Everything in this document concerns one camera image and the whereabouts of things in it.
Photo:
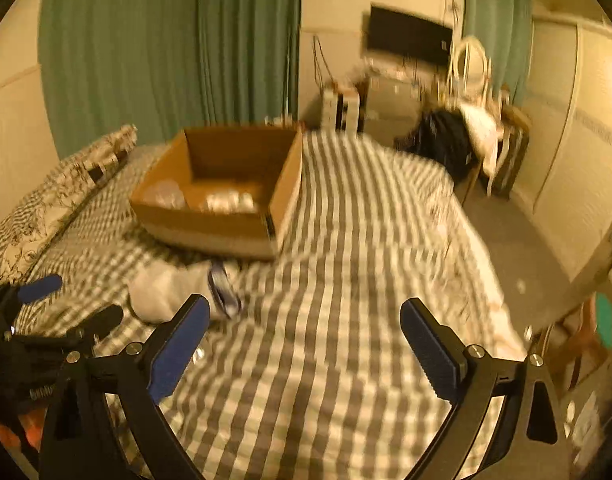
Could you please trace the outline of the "white knit glove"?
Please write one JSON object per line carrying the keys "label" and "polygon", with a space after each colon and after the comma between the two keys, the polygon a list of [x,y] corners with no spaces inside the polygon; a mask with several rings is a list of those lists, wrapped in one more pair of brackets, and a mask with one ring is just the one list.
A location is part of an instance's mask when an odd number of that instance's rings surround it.
{"label": "white knit glove", "polygon": [[221,261],[203,261],[191,266],[173,266],[154,261],[141,268],[128,284],[131,310],[142,322],[170,321],[191,295],[204,297],[212,320],[237,318],[243,300],[236,292],[237,266]]}

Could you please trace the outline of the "floral patterned pillow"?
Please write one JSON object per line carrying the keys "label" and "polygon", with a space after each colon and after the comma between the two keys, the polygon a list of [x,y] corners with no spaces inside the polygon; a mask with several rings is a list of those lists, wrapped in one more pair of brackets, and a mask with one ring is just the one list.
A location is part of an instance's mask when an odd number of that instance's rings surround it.
{"label": "floral patterned pillow", "polygon": [[136,147],[138,129],[123,125],[49,172],[0,222],[0,285],[26,277],[94,192],[108,183]]}

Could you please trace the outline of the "wooden stool green seat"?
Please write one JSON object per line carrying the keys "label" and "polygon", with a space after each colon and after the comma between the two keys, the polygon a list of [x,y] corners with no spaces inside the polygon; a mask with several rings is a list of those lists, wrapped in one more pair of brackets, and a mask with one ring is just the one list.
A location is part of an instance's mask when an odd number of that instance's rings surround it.
{"label": "wooden stool green seat", "polygon": [[593,292],[570,314],[535,335],[530,350],[540,354],[560,393],[594,374],[612,352],[612,302]]}

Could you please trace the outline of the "clear plastic lid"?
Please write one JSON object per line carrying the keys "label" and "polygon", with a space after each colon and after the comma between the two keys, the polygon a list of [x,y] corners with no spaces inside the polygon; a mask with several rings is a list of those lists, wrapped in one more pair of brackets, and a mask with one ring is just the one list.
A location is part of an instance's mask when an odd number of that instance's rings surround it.
{"label": "clear plastic lid", "polygon": [[184,209],[187,206],[184,192],[173,180],[161,180],[143,192],[143,200],[153,206],[166,209]]}

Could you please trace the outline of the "brown cardboard box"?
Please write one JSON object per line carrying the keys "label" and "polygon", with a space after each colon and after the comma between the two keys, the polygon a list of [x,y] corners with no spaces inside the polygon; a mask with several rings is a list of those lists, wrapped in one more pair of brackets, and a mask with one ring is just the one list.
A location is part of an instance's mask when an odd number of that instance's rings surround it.
{"label": "brown cardboard box", "polygon": [[132,191],[140,226],[210,256],[271,260],[292,223],[303,128],[185,128]]}

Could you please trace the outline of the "white louvered wardrobe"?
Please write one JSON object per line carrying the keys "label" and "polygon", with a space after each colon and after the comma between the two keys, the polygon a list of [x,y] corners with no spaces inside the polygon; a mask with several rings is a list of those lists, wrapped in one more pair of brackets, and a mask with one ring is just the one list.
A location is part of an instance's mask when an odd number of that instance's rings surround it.
{"label": "white louvered wardrobe", "polygon": [[522,110],[532,126],[512,197],[577,278],[612,224],[612,28],[534,18]]}

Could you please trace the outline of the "chair with clothes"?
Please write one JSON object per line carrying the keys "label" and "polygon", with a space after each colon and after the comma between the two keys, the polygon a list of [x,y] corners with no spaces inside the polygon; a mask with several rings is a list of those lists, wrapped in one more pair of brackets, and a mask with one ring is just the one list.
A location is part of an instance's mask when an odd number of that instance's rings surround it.
{"label": "chair with clothes", "polygon": [[441,164],[455,184],[478,170],[487,178],[487,193],[502,167],[506,127],[481,105],[460,102],[454,108],[437,107],[421,115],[410,133],[394,141],[396,150]]}

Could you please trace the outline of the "dark suitcase by wardrobe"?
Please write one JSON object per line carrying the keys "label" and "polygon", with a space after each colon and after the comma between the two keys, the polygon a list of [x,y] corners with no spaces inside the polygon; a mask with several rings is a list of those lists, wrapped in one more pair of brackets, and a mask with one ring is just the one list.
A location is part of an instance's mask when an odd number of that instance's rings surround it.
{"label": "dark suitcase by wardrobe", "polygon": [[488,179],[487,194],[508,200],[518,177],[528,144],[532,122],[519,107],[505,105],[501,112],[504,136],[495,174]]}

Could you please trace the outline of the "grey mini fridge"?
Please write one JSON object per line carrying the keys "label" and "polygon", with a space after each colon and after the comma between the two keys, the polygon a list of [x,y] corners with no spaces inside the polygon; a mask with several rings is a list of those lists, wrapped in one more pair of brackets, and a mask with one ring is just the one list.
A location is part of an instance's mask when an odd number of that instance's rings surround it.
{"label": "grey mini fridge", "polygon": [[395,141],[419,125],[423,108],[420,87],[410,81],[370,76],[364,103],[362,131],[392,148]]}

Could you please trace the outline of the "white ribbed suitcase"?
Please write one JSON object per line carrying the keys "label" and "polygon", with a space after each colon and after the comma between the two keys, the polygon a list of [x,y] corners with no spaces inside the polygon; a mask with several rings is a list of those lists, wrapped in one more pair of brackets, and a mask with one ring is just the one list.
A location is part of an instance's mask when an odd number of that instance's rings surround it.
{"label": "white ribbed suitcase", "polygon": [[353,84],[329,84],[321,93],[320,129],[357,134],[360,95]]}

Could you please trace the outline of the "green curtain left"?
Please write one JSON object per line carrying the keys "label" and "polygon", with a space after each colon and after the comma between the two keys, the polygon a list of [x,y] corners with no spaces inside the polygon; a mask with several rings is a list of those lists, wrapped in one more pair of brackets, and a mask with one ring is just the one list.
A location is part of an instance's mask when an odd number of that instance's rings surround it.
{"label": "green curtain left", "polygon": [[133,125],[184,127],[297,111],[300,0],[42,0],[38,58],[56,150]]}

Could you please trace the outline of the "green curtain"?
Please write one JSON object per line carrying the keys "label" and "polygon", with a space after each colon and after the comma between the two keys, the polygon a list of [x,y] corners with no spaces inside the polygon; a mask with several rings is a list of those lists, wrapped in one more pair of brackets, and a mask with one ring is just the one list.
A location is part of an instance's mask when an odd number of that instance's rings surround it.
{"label": "green curtain", "polygon": [[56,150],[133,125],[184,127],[297,111],[300,0],[42,0],[38,58]]}
{"label": "green curtain", "polygon": [[464,0],[462,32],[474,36],[492,61],[492,92],[510,89],[524,100],[532,50],[532,0]]}

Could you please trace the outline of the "white oval vanity mirror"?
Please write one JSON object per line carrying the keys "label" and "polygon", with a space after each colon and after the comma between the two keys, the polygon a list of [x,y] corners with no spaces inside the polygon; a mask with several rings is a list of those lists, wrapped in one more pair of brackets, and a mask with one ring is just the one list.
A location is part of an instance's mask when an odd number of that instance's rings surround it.
{"label": "white oval vanity mirror", "polygon": [[457,99],[484,102],[492,80],[492,61],[475,36],[461,38],[451,48],[448,92]]}

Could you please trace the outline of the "green curtain right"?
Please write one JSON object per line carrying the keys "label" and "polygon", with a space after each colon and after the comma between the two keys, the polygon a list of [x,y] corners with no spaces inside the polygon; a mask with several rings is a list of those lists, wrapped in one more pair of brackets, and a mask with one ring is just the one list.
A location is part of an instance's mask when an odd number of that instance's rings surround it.
{"label": "green curtain right", "polygon": [[532,50],[532,0],[464,0],[462,32],[474,36],[492,61],[492,92],[510,89],[524,100]]}

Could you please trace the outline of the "black wall television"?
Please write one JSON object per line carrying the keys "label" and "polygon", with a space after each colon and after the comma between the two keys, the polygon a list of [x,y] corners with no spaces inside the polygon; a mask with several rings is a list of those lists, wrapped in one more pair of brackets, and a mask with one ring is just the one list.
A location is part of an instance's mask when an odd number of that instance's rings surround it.
{"label": "black wall television", "polygon": [[366,47],[369,51],[394,54],[406,60],[447,67],[452,29],[417,15],[372,4]]}

